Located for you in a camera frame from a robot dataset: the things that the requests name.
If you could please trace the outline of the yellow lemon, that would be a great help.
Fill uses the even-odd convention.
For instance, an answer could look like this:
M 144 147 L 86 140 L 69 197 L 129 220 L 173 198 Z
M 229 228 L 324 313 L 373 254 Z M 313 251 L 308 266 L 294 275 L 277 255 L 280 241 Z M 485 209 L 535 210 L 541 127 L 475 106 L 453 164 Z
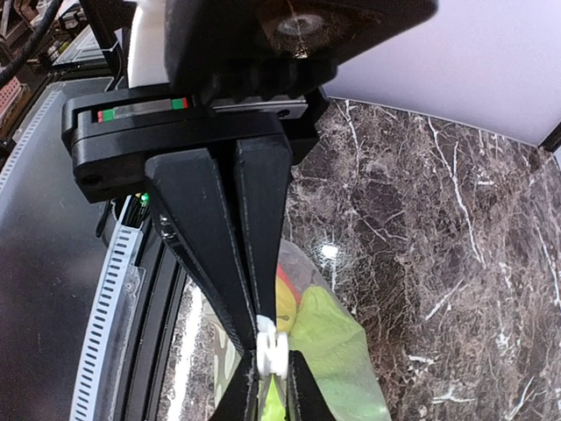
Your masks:
M 289 333 L 295 324 L 302 294 L 289 280 L 281 266 L 276 270 L 275 301 L 277 330 Z

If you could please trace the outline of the green pear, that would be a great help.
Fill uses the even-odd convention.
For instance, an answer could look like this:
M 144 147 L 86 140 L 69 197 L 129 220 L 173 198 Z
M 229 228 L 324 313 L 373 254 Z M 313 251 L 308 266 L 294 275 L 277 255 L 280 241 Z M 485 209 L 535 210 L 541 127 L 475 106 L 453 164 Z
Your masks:
M 327 289 L 311 285 L 301 294 L 288 344 L 303 354 L 333 416 L 389 420 L 363 327 Z

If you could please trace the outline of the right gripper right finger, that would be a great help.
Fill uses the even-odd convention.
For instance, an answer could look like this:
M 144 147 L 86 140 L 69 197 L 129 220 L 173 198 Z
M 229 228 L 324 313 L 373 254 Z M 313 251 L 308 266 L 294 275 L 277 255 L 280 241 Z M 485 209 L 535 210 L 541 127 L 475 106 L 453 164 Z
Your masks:
M 299 351 L 288 353 L 286 420 L 336 421 Z

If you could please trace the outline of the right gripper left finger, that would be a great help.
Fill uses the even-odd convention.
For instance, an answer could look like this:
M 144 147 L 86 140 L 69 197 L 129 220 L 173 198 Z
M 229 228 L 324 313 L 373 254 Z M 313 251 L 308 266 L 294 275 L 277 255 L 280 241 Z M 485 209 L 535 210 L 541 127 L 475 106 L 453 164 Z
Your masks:
M 256 353 L 246 352 L 238 363 L 212 421 L 255 421 L 258 419 L 259 370 Z

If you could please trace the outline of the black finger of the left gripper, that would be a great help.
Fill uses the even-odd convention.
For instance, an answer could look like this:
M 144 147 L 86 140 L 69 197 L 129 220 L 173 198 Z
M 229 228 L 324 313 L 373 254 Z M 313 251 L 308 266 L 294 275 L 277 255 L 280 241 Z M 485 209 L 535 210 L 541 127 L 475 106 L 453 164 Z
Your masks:
M 276 319 L 275 276 L 292 151 L 285 137 L 243 139 L 235 179 L 246 266 L 255 311 Z
M 211 304 L 239 351 L 256 347 L 255 312 L 218 165 L 206 149 L 145 164 L 161 236 Z

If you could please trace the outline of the polka dot zip bag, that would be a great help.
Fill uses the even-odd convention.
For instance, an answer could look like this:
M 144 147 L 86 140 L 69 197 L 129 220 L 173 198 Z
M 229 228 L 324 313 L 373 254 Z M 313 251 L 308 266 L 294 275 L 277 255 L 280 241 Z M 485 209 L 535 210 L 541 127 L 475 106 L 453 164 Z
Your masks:
M 289 351 L 300 352 L 335 420 L 391 420 L 371 363 L 365 329 L 340 303 L 319 268 L 303 250 L 283 239 L 275 278 L 276 329 L 286 335 Z M 218 405 L 241 361 L 218 316 L 204 298 L 204 314 L 215 332 L 214 406 Z M 268 386 L 258 420 L 287 420 L 284 396 L 288 381 L 259 381 Z

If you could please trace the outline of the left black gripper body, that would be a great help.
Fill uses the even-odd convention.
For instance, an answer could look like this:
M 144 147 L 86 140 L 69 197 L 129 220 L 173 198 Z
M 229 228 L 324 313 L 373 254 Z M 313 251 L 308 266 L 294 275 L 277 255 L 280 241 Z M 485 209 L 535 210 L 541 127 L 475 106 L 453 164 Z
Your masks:
M 337 68 L 432 18 L 435 1 L 169 1 L 167 80 L 82 96 L 61 137 L 91 203 L 142 190 L 160 153 L 285 132 L 301 160 Z

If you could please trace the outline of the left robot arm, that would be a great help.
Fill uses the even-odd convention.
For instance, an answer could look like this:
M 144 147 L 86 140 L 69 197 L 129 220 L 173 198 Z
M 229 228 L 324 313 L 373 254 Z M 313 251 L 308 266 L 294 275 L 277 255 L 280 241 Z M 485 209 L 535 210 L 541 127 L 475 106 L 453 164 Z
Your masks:
M 140 1 L 126 89 L 62 110 L 91 203 L 145 192 L 153 222 L 235 347 L 275 318 L 291 168 L 316 145 L 338 67 L 430 18 L 435 1 Z

